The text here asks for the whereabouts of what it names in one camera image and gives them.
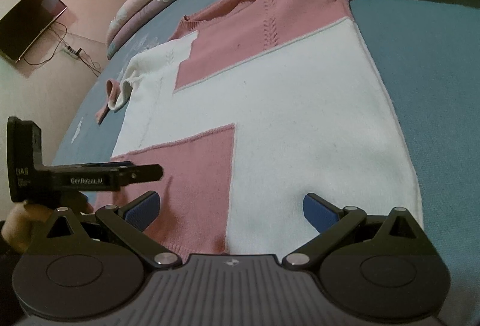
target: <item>blue bed sheet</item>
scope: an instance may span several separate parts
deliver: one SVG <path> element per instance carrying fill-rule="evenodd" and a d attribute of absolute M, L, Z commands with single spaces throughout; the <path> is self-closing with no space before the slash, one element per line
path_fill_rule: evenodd
<path fill-rule="evenodd" d="M 54 164 L 109 160 L 125 108 L 108 114 L 101 126 L 95 123 L 105 81 L 120 79 L 131 57 L 165 42 L 183 15 L 214 1 L 176 1 L 115 54 L 78 110 Z M 417 172 L 426 233 L 452 275 L 441 312 L 449 326 L 480 320 L 479 7 L 480 0 L 351 1 Z"/>

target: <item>black television screen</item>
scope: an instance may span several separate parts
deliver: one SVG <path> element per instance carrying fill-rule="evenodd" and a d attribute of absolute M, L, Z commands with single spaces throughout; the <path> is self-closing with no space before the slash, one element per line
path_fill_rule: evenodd
<path fill-rule="evenodd" d="M 20 61 L 35 42 L 67 7 L 60 0 L 21 0 L 0 19 L 0 51 Z"/>

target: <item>ribbed neckline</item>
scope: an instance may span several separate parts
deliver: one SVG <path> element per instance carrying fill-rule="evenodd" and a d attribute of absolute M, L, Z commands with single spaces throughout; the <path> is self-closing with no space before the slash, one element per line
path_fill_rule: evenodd
<path fill-rule="evenodd" d="M 222 15 L 222 16 L 217 16 L 216 18 L 212 18 L 212 19 L 209 19 L 209 20 L 201 20 L 200 17 L 203 14 L 205 14 L 208 10 L 212 10 L 212 9 L 215 9 L 216 7 L 219 7 L 222 4 L 223 0 L 219 0 L 216 3 L 213 3 L 210 6 L 208 6 L 206 8 L 203 8 L 198 12 L 195 12 L 192 15 L 185 15 L 181 19 L 180 23 L 177 26 L 177 29 L 175 30 L 175 32 L 173 33 L 173 35 L 171 36 L 170 39 L 177 38 L 177 35 L 179 33 L 182 33 L 181 36 L 184 36 L 189 32 L 198 30 L 199 28 L 204 28 L 204 27 L 209 26 L 213 23 L 217 23 L 221 20 L 230 18 L 231 16 L 233 16 L 236 13 L 242 11 L 243 8 L 248 6 L 249 5 L 248 2 L 253 2 L 253 1 L 255 1 L 255 0 L 239 0 L 239 2 L 228 13 L 226 13 L 225 15 Z"/>

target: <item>blue gripper pad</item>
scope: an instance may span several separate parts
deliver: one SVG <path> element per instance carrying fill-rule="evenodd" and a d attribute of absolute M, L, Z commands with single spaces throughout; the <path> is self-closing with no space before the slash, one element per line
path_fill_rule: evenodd
<path fill-rule="evenodd" d="M 303 198 L 303 216 L 315 229 L 322 234 L 340 220 L 339 211 L 333 211 L 326 205 L 315 200 L 315 194 L 306 194 Z"/>
<path fill-rule="evenodd" d="M 143 232 L 160 213 L 160 196 L 153 192 L 124 214 L 124 220 Z"/>

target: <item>power strip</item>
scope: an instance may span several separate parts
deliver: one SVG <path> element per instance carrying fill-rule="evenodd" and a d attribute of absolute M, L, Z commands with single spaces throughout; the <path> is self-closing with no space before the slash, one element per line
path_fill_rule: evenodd
<path fill-rule="evenodd" d="M 72 57 L 73 59 L 75 60 L 78 60 L 80 59 L 80 52 L 82 51 L 82 49 L 78 49 L 78 51 L 76 52 L 73 47 L 71 46 L 65 46 L 65 47 L 62 47 L 62 51 L 64 51 L 65 53 L 67 53 L 70 57 Z"/>

